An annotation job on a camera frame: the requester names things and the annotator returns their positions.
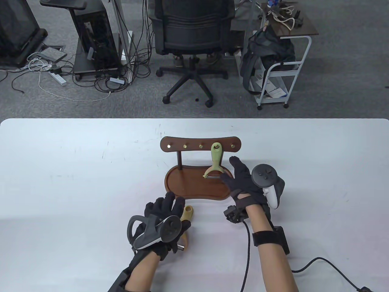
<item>office chair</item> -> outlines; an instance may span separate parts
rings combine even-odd
[[[208,97],[205,105],[213,106],[213,96],[201,75],[220,74],[228,79],[226,70],[197,69],[197,54],[224,52],[229,48],[231,20],[235,16],[234,0],[149,0],[149,18],[154,31],[157,54],[192,55],[189,67],[160,67],[164,72],[183,74],[181,79],[162,99],[170,103],[170,96],[189,79],[195,80]]]

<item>shoe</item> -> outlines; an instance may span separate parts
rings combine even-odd
[[[212,53],[207,55],[206,63],[208,65],[216,64],[217,61],[221,59],[220,53]]]
[[[174,66],[176,67],[183,67],[184,66],[184,57],[181,56],[174,56]]]

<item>green peeler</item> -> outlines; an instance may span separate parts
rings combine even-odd
[[[223,155],[223,149],[221,147],[221,144],[219,142],[215,142],[214,144],[212,144],[211,147],[212,166],[205,171],[203,175],[204,178],[207,178],[208,173],[210,173],[211,171],[224,172],[224,169],[220,166],[222,155]]]

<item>bottle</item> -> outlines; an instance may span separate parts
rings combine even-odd
[[[268,7],[276,6],[278,5],[278,0],[268,0]]]

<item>human hand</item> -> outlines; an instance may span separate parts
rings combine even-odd
[[[175,194],[173,192],[168,192],[166,193],[165,198],[158,198],[156,199],[155,203],[147,203],[144,211],[144,216],[149,217],[150,215],[154,215],[157,216],[161,221],[172,215],[181,218],[182,213],[184,212],[185,199],[183,197],[177,197],[173,206],[174,199]],[[158,242],[151,245],[150,247],[147,247],[147,249],[154,251],[157,255],[161,257],[161,260],[164,260],[168,252],[171,250],[176,253],[178,250],[177,242],[180,239],[181,235],[191,226],[191,223],[189,220],[183,220],[181,222],[181,225],[181,231],[174,240],[168,243]],[[139,235],[145,232],[145,228],[146,224],[141,223],[137,227],[133,238],[136,239]]]
[[[266,197],[263,195],[262,188],[258,187],[251,178],[251,174],[247,166],[240,161],[236,156],[230,157],[230,163],[234,167],[235,178],[231,178],[226,173],[220,175],[220,179],[227,185],[231,191],[231,196],[234,199],[237,207],[239,205],[239,200],[245,199],[245,206],[247,204],[258,204],[262,205],[266,215],[270,217],[270,209],[267,203]]]

